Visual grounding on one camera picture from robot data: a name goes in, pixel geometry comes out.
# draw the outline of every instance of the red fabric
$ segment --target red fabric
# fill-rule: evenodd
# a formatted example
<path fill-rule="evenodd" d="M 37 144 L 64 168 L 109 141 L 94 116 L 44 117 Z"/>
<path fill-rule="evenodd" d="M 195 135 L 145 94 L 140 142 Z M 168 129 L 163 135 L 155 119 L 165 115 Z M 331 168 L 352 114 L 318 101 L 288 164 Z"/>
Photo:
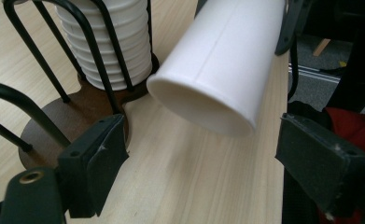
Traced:
<path fill-rule="evenodd" d="M 327 107 L 325 110 L 330 115 L 333 132 L 343 139 L 365 151 L 365 115 L 346 111 L 338 108 Z M 327 220 L 320 213 L 320 224 L 359 224 L 361 213 L 355 211 L 351 218 L 336 217 L 333 221 Z"/>

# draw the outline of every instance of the gray carpet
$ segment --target gray carpet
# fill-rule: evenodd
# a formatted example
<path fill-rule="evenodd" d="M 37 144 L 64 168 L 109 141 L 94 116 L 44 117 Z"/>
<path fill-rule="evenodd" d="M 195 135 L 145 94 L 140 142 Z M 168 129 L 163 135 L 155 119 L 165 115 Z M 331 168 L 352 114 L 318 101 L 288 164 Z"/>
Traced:
<path fill-rule="evenodd" d="M 351 43 L 331 40 L 322 53 L 315 57 L 313 51 L 320 41 L 320 38 L 308 35 L 298 38 L 299 65 L 314 68 L 314 70 L 335 69 L 340 67 L 340 62 L 348 62 L 349 52 L 352 47 Z M 298 89 L 290 102 L 301 101 L 320 111 L 327 104 L 336 86 L 337 78 L 332 76 L 330 78 L 318 78 L 317 76 L 306 76 L 301 73 Z"/>

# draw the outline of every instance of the stacked white cup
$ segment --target stacked white cup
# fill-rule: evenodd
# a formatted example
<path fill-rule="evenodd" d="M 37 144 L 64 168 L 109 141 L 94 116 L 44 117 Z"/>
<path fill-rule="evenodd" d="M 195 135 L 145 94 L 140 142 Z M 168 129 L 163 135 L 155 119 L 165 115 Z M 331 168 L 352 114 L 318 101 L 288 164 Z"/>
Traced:
<path fill-rule="evenodd" d="M 71 2 L 82 11 L 91 25 L 112 89 L 114 91 L 126 89 L 118 58 L 100 10 L 89 0 L 71 0 Z M 147 28 L 147 0 L 103 0 L 103 2 L 109 11 L 118 36 L 130 79 L 133 85 L 139 84 L 149 76 L 152 69 Z M 104 85 L 79 24 L 62 7 L 56 6 L 56 12 L 87 80 L 94 87 L 103 90 Z"/>

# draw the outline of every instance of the wooden table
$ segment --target wooden table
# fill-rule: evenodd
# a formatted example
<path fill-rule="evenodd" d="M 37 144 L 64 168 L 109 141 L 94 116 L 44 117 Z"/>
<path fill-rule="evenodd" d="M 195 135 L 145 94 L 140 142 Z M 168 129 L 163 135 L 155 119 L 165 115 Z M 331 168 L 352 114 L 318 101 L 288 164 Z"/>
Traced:
<path fill-rule="evenodd" d="M 163 61 L 193 20 L 197 0 L 152 0 L 154 51 Z M 53 6 L 47 5 L 56 19 Z M 31 3 L 21 19 L 68 93 L 76 72 Z M 0 1 L 0 82 L 40 106 L 58 98 L 8 21 Z M 283 166 L 274 158 L 287 107 L 288 56 L 274 57 L 254 136 L 230 138 L 191 124 L 149 95 L 126 105 L 128 151 L 103 214 L 68 223 L 280 223 Z M 29 118 L 0 100 L 0 122 L 20 135 Z M 21 172 L 17 147 L 0 136 L 0 201 Z"/>

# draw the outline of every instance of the wooden base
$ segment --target wooden base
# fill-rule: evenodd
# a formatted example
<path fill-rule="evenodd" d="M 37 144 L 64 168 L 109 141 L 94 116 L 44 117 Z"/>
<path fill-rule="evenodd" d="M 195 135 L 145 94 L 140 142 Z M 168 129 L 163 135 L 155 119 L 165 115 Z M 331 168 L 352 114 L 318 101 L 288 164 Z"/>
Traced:
<path fill-rule="evenodd" d="M 159 62 L 156 57 L 153 57 L 152 62 L 153 69 L 151 74 L 155 73 L 159 68 Z M 97 120 L 112 115 L 112 108 L 105 91 L 96 89 L 88 81 L 79 81 L 79 83 L 81 90 L 69 95 L 71 99 L 69 103 L 64 103 L 59 98 L 42 108 L 45 114 L 49 116 L 71 142 L 74 142 Z M 125 115 L 123 106 L 146 94 L 146 80 L 136 85 L 134 91 L 115 91 L 119 111 Z M 124 132 L 127 142 L 129 123 L 126 116 Z M 20 160 L 26 169 L 37 166 L 55 168 L 58 165 L 57 158 L 64 148 L 59 146 L 34 120 L 31 119 L 25 126 L 21 139 L 34 147 L 30 152 L 24 152 L 19 148 Z"/>

